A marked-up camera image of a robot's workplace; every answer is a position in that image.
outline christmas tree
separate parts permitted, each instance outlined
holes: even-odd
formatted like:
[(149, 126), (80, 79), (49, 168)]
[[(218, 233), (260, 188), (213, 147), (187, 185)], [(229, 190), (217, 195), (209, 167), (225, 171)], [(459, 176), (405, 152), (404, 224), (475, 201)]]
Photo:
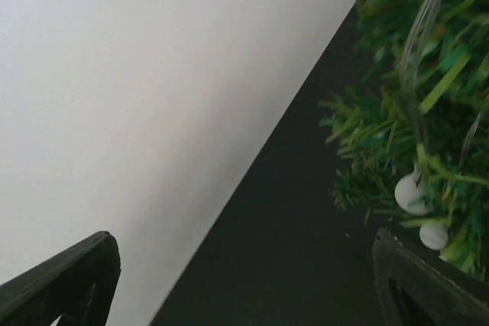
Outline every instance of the christmas tree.
[[(358, 0), (363, 84), (320, 105), (348, 161), (335, 203), (398, 215), (460, 270), (489, 263), (489, 0)], [(382, 69), (381, 87), (367, 92)]]

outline wall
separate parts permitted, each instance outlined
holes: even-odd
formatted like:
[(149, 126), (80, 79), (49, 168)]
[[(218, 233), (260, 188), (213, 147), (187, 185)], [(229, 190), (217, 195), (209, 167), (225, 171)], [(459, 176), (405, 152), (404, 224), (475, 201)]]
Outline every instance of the wall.
[(353, 1), (0, 0), (0, 282), (109, 230), (147, 324)]

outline green garland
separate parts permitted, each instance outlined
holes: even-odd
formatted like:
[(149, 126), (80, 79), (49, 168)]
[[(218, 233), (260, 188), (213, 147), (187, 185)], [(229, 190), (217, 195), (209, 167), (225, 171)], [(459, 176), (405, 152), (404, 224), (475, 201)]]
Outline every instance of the green garland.
[[(333, 111), (332, 118), (320, 122), (332, 127), (327, 142), (339, 141), (338, 155), (350, 162), (338, 171), (333, 195), (339, 208), (365, 203), (366, 218), (373, 211), (400, 215), (408, 228), (443, 223), (451, 240), (441, 256), (481, 279), (489, 261), (484, 230), (489, 228), (489, 124), (484, 118), (461, 172), (458, 161), (471, 124), (489, 105), (489, 0), (442, 0), (416, 80), (428, 147), (416, 142), (399, 84), (403, 45), (422, 2), (358, 0), (363, 34), (358, 48), (376, 61), (365, 81), (387, 66), (391, 71), (378, 93), (356, 86), (320, 102)], [(393, 197), (397, 181), (413, 171), (415, 162), (431, 211), (426, 218), (408, 218)]]

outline white ball ornament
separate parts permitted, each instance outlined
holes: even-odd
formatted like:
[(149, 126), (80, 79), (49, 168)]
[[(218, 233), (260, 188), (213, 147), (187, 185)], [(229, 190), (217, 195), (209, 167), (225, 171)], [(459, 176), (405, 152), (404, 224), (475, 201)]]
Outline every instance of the white ball ornament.
[(440, 251), (449, 242), (449, 233), (442, 224), (427, 221), (419, 229), (419, 239), (430, 250)]
[(422, 183), (416, 185), (416, 177), (419, 178), (419, 174), (415, 168), (413, 173), (400, 179), (394, 190), (394, 197), (397, 204), (407, 213), (411, 215), (427, 215), (429, 209), (423, 199), (425, 190)]

